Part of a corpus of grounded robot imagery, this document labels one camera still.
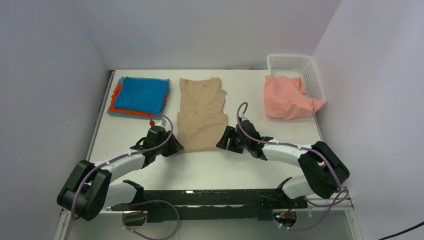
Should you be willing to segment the beige t-shirt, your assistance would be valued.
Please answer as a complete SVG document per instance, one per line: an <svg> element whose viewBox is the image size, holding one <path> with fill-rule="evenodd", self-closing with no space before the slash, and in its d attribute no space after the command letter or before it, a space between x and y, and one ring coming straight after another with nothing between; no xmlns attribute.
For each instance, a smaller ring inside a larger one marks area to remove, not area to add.
<svg viewBox="0 0 424 240"><path fill-rule="evenodd" d="M187 153L214 151L228 125L224 113L227 92L221 79L179 79L180 107L177 139Z"/></svg>

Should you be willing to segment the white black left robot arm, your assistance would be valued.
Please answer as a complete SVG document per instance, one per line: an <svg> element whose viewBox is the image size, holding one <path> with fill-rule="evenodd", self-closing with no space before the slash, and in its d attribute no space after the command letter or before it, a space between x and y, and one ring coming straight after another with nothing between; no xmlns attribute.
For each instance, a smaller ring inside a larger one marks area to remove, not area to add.
<svg viewBox="0 0 424 240"><path fill-rule="evenodd" d="M144 188L131 180L118 184L114 181L146 168L157 156L169 157L183 149L171 130L154 125L145 137L120 156L97 163L79 161L60 190L56 202L71 211L75 218L86 221L94 219L106 207L126 205L131 210L137 210L146 200Z"/></svg>

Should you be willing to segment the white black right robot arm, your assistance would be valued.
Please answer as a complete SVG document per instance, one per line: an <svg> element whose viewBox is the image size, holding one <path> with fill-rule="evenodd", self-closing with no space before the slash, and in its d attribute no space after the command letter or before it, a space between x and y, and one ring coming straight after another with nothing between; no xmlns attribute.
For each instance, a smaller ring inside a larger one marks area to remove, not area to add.
<svg viewBox="0 0 424 240"><path fill-rule="evenodd" d="M350 177L348 168L325 142L312 145L280 142L270 136L260 136L247 119L236 127L227 126L216 147L238 154L248 151L253 158L300 168L300 176L290 177L278 186L275 200L282 208L307 195L329 199Z"/></svg>

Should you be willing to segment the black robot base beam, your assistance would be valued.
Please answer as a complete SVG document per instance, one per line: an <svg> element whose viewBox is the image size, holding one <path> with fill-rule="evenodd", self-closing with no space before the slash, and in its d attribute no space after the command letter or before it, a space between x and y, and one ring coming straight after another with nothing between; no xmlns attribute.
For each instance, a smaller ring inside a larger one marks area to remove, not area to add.
<svg viewBox="0 0 424 240"><path fill-rule="evenodd" d="M256 219L271 221L272 212L306 209L303 197L290 199L279 189L146 190L137 205L111 207L114 212L140 212L147 223L180 220Z"/></svg>

